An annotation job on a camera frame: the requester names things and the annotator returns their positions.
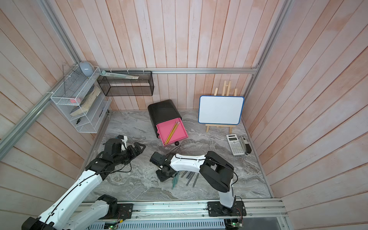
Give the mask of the black drawer cabinet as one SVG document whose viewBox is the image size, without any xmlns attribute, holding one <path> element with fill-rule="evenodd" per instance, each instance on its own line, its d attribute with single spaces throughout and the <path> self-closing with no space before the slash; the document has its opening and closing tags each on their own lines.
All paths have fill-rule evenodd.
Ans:
<svg viewBox="0 0 368 230">
<path fill-rule="evenodd" d="M 148 106 L 148 112 L 157 138 L 159 138 L 157 124 L 176 118 L 182 119 L 172 100 L 150 104 Z"/>
</svg>

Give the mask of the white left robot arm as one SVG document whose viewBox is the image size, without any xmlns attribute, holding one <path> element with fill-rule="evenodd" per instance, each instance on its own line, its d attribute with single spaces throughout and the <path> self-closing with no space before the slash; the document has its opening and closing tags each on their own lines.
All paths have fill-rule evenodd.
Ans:
<svg viewBox="0 0 368 230">
<path fill-rule="evenodd" d="M 142 154 L 146 145 L 135 142 L 127 145 L 127 137 L 119 135 L 104 144 L 104 150 L 85 167 L 77 181 L 50 208 L 37 218 L 29 217 L 23 230 L 84 230 L 101 218 L 120 219 L 124 215 L 117 199 L 102 195 L 90 208 L 73 216 L 85 198 L 110 174 L 117 165 L 130 165 Z"/>
</svg>

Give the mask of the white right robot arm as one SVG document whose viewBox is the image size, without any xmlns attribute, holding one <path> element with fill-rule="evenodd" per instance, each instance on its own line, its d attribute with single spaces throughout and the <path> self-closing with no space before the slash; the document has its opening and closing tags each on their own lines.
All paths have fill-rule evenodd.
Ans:
<svg viewBox="0 0 368 230">
<path fill-rule="evenodd" d="M 162 155 L 155 152 L 150 162 L 159 168 L 156 175 L 161 182 L 180 171 L 201 174 L 211 187 L 218 191 L 220 204 L 229 209 L 233 207 L 234 167 L 217 153 L 208 151 L 205 155 L 188 156 L 177 153 Z"/>
</svg>

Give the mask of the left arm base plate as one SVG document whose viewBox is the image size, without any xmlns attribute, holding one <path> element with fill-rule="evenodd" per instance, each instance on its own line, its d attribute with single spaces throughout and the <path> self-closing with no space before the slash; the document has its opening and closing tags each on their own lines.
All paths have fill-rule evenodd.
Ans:
<svg viewBox="0 0 368 230">
<path fill-rule="evenodd" d="M 108 213 L 101 217 L 100 219 L 131 219 L 133 211 L 132 203 L 124 203 L 124 204 L 112 204 L 109 207 Z"/>
</svg>

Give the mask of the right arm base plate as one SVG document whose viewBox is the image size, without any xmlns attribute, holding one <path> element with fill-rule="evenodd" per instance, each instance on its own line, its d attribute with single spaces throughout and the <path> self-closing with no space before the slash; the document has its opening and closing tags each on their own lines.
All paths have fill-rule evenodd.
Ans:
<svg viewBox="0 0 368 230">
<path fill-rule="evenodd" d="M 207 208 L 210 217 L 244 217 L 247 215 L 244 203 L 237 200 L 231 208 L 221 205 L 219 201 L 208 202 Z"/>
</svg>

